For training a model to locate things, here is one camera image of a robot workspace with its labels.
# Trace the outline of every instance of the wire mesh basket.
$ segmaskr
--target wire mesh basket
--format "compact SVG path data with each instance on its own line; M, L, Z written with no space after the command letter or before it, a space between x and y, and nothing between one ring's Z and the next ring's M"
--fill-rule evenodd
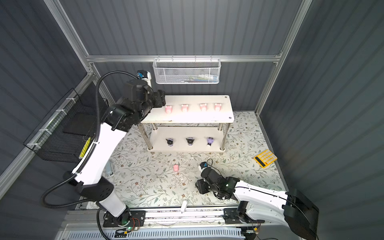
M56 110L55 118L43 129L38 137L29 138L24 145L41 159L58 162L78 163L92 142L96 132L96 110L94 98L76 95L63 109ZM101 116L108 107L106 99L99 99Z
M219 82L220 59L177 59L153 61L153 70L158 84L217 84Z

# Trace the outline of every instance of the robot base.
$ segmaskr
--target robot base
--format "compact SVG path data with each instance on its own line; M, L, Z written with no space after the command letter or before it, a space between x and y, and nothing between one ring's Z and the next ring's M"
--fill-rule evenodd
M145 220L145 211L129 211L126 214L128 214L128 220L129 223L124 227L133 227L133 223L135 223L135 227L142 227L144 225ZM103 227L119 227L121 225L121 219L115 218L112 214L109 212L104 214L104 223Z

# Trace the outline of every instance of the red wire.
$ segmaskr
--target red wire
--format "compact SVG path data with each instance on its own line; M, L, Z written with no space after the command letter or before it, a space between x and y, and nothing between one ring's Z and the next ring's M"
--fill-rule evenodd
M139 222L139 226L137 227L137 230L138 230L140 228L140 220L137 218L134 218L134 219L136 219Z

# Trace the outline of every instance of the black wire basket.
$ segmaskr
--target black wire basket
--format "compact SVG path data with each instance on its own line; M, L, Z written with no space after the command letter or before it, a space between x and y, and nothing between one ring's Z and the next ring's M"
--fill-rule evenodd
M108 101L99 98L99 106L103 116ZM94 96L76 94L54 114L54 119L45 128L35 129L38 134L28 137L24 145L43 160L80 162L96 132Z

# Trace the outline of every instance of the yellow calculator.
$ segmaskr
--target yellow calculator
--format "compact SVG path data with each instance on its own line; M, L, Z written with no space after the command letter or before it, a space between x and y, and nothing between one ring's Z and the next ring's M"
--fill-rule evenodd
M268 149L254 157L256 162L260 164L262 168L266 168L268 165L277 160L277 157Z

